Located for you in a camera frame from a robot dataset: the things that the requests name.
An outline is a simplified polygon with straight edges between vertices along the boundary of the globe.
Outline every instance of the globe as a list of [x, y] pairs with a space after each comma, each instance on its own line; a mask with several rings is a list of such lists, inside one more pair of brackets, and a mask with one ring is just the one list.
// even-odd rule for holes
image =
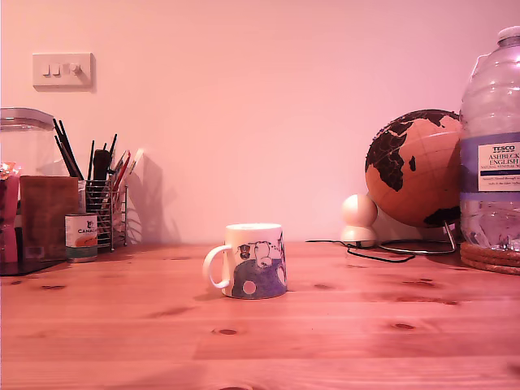
[[378, 207], [417, 228], [459, 219], [460, 132], [458, 115], [444, 110], [410, 112], [381, 129], [365, 165]]

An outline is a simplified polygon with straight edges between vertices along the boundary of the bottle cap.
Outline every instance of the bottle cap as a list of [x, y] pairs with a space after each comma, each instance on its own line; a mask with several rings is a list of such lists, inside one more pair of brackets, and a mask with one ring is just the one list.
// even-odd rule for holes
[[504, 28], [502, 31], [498, 33], [499, 42], [511, 37], [520, 37], [520, 26]]

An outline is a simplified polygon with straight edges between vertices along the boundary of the switch toggle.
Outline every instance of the switch toggle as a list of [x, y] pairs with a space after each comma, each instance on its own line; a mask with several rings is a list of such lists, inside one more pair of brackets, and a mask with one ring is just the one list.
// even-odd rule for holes
[[41, 74], [43, 76], [50, 77], [50, 68], [48, 63], [41, 66]]
[[79, 75], [81, 73], [81, 65], [79, 63], [71, 63], [69, 68], [75, 75]]
[[59, 63], [51, 63], [50, 64], [50, 72], [52, 73], [53, 76], [59, 76]]

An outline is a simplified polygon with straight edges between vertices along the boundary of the jar lid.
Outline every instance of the jar lid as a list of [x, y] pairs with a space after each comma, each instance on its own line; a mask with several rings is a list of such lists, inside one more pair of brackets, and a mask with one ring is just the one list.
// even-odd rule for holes
[[504, 28], [502, 31], [498, 33], [499, 42], [511, 37], [520, 37], [520, 26]]
[[2, 130], [8, 128], [40, 128], [54, 129], [53, 116], [33, 108], [9, 107], [0, 108]]

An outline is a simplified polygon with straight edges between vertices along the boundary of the bottle label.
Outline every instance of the bottle label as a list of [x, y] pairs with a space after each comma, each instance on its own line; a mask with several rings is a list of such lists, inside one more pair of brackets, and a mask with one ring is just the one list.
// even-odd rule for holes
[[520, 142], [479, 145], [479, 191], [520, 191]]
[[520, 133], [461, 141], [462, 200], [520, 201]]

